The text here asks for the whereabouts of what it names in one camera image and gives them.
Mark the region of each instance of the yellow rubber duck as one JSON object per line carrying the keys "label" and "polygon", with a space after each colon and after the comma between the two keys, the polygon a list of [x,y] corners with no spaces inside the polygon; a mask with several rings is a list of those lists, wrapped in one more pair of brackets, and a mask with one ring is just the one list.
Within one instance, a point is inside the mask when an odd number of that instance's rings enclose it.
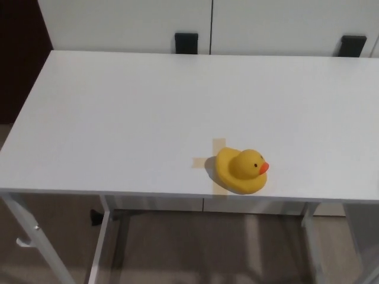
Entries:
{"label": "yellow rubber duck", "polygon": [[239,151],[224,147],[216,156],[216,171],[219,178],[241,194],[250,194],[262,189],[267,181],[269,164],[255,150]]}

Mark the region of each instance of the duck beak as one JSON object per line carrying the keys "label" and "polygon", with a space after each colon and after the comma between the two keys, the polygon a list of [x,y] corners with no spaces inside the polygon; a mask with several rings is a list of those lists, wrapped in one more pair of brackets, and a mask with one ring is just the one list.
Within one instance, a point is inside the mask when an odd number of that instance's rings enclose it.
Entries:
{"label": "duck beak", "polygon": [[267,172],[268,168],[269,168],[269,164],[265,162],[265,163],[261,166],[261,168],[260,168],[260,170],[259,170],[259,174],[260,174],[260,175],[263,175],[265,172]]}

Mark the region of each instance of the white table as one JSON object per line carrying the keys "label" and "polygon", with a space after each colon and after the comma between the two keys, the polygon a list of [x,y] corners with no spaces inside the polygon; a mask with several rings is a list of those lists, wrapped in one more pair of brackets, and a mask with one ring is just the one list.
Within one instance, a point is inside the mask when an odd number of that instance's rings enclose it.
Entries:
{"label": "white table", "polygon": [[261,191],[226,198],[311,202],[303,223],[323,283],[317,204],[379,203],[378,72],[375,59],[53,51],[0,152],[0,194],[65,284],[17,193],[102,196],[93,283],[113,196],[214,197],[193,162],[223,138],[270,164]]}

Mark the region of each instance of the beige tape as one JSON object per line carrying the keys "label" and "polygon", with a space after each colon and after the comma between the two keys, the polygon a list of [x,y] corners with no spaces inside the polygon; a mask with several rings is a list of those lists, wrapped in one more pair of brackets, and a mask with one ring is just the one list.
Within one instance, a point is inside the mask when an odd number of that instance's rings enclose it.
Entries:
{"label": "beige tape", "polygon": [[[225,138],[217,138],[213,139],[212,143],[212,153],[214,156],[216,156],[219,151],[223,148],[226,147],[226,139]],[[192,168],[193,169],[205,169],[205,162],[207,161],[207,158],[192,158]],[[226,196],[228,191],[220,186],[217,183],[221,183],[219,179],[219,176],[216,173],[216,169],[212,169],[213,171],[213,179],[216,182],[213,182],[212,188],[213,188],[213,195],[218,195],[218,196]]]}
{"label": "beige tape", "polygon": [[213,139],[212,152],[214,156],[217,156],[217,154],[223,147],[226,147],[225,138]]}
{"label": "beige tape", "polygon": [[206,160],[207,160],[207,158],[193,158],[192,168],[193,169],[204,169]]}

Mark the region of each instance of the floor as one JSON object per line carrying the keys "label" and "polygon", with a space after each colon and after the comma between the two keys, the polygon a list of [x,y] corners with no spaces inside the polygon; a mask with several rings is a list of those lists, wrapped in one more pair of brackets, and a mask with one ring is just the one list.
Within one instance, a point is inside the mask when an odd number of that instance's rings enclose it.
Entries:
{"label": "floor", "polygon": [[[0,125],[0,147],[9,129]],[[99,234],[89,210],[101,210],[98,198],[24,197],[74,279],[86,283]],[[276,215],[123,215],[107,243],[104,261],[113,268],[101,271],[98,284],[312,283],[300,222]],[[315,226],[328,282],[352,283],[361,267],[345,218],[315,217]],[[58,283],[34,248],[16,245],[24,233],[2,201],[0,228],[0,284]]]}

